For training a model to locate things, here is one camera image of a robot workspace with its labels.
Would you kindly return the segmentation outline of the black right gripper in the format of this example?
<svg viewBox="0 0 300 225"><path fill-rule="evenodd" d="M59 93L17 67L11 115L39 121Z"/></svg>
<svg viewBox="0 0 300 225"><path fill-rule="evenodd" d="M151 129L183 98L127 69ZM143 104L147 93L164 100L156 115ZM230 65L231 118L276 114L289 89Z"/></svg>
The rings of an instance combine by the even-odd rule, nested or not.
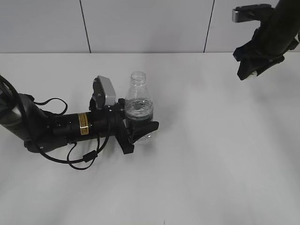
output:
<svg viewBox="0 0 300 225"><path fill-rule="evenodd" d="M240 63L237 76L245 80L285 60L285 26L282 22L266 22L254 31L250 41L236 48L234 58Z"/></svg>

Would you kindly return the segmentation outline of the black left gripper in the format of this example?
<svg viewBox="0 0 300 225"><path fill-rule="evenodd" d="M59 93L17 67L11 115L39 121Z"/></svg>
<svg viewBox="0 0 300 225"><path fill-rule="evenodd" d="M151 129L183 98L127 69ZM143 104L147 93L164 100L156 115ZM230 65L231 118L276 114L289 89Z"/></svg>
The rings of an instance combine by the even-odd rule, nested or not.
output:
<svg viewBox="0 0 300 225"><path fill-rule="evenodd" d="M134 152L134 143L142 137L158 130L159 122L136 122L130 129L130 136L124 123L125 119L125 99L120 98L112 106L104 106L101 109L96 108L96 101L90 100L90 133L96 138L104 137L103 144L98 148L100 153L107 145L111 136L114 136L124 154Z"/></svg>

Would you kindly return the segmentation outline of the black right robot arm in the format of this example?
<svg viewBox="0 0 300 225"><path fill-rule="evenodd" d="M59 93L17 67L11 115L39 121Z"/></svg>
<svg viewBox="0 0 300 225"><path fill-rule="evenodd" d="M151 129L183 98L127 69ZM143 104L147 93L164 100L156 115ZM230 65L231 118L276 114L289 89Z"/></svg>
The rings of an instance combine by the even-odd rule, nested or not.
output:
<svg viewBox="0 0 300 225"><path fill-rule="evenodd" d="M280 0L270 4L239 6L232 10L232 21L259 21L251 40L238 47L233 56L239 62L237 76L245 80L259 76L270 67L284 61L284 54L300 43L300 2Z"/></svg>

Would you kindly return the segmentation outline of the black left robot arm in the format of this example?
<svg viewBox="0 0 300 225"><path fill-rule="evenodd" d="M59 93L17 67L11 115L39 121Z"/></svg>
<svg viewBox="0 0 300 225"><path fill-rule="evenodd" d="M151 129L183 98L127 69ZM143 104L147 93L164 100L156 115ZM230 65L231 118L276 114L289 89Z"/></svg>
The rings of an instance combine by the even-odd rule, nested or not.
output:
<svg viewBox="0 0 300 225"><path fill-rule="evenodd" d="M0 124L24 142L33 153L50 152L67 144L115 136L124 154L134 151L134 143L156 131L152 118L135 122L125 115L125 100L116 99L111 80L97 76L88 112L66 114L44 111L34 97L19 94L28 125L25 127L16 98L4 82L0 83Z"/></svg>

